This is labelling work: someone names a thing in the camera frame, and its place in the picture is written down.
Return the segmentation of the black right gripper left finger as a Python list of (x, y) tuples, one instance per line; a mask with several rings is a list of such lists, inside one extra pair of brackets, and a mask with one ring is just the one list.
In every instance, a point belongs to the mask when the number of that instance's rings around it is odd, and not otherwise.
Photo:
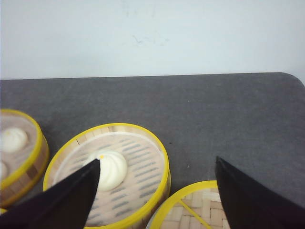
[(2, 229), (82, 229), (100, 178), (98, 159), (0, 216)]

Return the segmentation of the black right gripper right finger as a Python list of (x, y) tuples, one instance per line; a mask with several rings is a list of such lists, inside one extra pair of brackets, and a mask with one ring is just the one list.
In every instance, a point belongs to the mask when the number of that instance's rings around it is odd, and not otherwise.
[(215, 176), (232, 229), (303, 229), (305, 209), (273, 192), (221, 157)]

